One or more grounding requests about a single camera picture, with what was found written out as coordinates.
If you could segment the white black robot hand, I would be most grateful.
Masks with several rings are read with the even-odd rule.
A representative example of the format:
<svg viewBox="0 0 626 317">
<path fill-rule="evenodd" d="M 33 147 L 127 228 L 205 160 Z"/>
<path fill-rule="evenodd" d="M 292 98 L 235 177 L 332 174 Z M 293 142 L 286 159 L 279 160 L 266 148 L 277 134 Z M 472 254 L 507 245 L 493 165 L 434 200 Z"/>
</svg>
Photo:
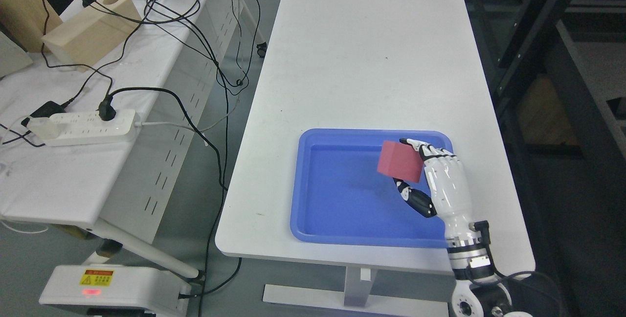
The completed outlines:
<svg viewBox="0 0 626 317">
<path fill-rule="evenodd" d="M 445 239 L 478 240 L 479 235 L 471 228 L 474 222 L 471 194 L 458 156 L 418 139 L 401 138 L 400 143 L 410 145 L 424 162 L 430 190 L 427 195 L 401 179 L 394 179 L 405 203 L 425 218 L 440 218 L 445 224 Z"/>
</svg>

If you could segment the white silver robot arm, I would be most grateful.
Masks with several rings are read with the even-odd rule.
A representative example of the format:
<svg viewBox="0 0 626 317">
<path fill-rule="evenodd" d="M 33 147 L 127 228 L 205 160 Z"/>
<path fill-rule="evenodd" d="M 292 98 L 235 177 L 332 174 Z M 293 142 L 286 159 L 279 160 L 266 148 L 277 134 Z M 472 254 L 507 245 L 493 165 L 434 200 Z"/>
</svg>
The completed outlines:
<svg viewBox="0 0 626 317">
<path fill-rule="evenodd" d="M 504 276 L 496 271 L 490 251 L 488 221 L 469 225 L 469 237 L 447 239 L 447 254 L 455 277 L 451 296 L 454 317 L 529 317 L 514 308 Z"/>
</svg>

